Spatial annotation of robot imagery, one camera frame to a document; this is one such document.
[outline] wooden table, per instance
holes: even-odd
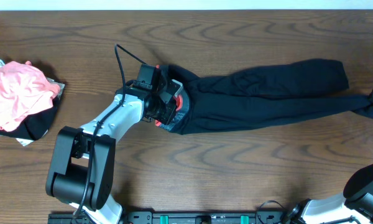
[[[57,118],[22,147],[0,137],[0,223],[73,211],[45,193],[55,138],[109,105],[121,77],[113,46],[200,76],[309,58],[344,62],[351,89],[373,88],[373,11],[0,12],[0,58],[31,60],[67,84]],[[126,80],[139,64],[122,55]],[[139,123],[117,145],[112,194],[125,207],[254,210],[343,191],[373,163],[373,120],[352,112],[282,127],[180,136]]]

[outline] white wall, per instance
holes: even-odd
[[[0,11],[180,9],[373,9],[373,0],[0,0]]]

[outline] pink cloth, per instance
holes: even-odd
[[[30,114],[51,108],[60,92],[30,62],[0,68],[0,130],[13,131]]]

